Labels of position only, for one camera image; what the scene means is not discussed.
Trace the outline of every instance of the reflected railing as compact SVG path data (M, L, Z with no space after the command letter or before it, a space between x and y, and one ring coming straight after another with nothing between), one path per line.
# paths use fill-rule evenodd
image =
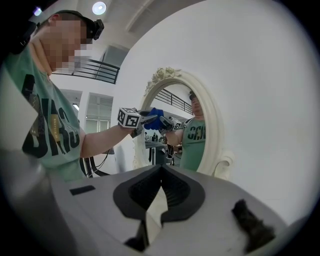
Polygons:
M155 99L167 103L177 109L180 109L190 115L193 115L191 105L185 102L183 99L174 95L170 91L163 89L156 96Z
M57 75L90 78L116 84L120 68L102 61L76 57L75 62L69 62L64 67L54 72Z

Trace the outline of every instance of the ornate carved frame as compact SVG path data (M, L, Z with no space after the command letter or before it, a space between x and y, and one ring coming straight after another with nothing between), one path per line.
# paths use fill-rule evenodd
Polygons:
M171 67L158 68L151 81L147 83L140 109L145 110L150 107L158 92L169 85L177 83L188 86L200 100L203 109L206 141L198 172L227 180L234 156L232 152L223 150L224 125L214 97L196 77L181 69L173 69ZM141 135L134 139L134 169L150 164L149 156L145 150L144 134L142 132Z

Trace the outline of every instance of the blue cloth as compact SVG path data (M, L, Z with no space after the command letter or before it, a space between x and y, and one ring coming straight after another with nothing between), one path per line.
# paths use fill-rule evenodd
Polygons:
M160 117L164 116L164 111L162 109L156 109L155 107L151 109L148 116L157 115L157 119L152 123L148 123L144 125L144 129L146 130L159 130L162 127L162 122L160 121Z

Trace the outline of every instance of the green t-shirt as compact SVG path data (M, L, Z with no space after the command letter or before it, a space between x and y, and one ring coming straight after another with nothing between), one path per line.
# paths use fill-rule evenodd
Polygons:
M38 70L29 47L20 54L10 54L3 67L38 113L22 150L50 171L59 172L65 181L82 179L80 125L72 105L47 74Z
M180 167L197 171L205 150L206 123L195 118L185 122Z

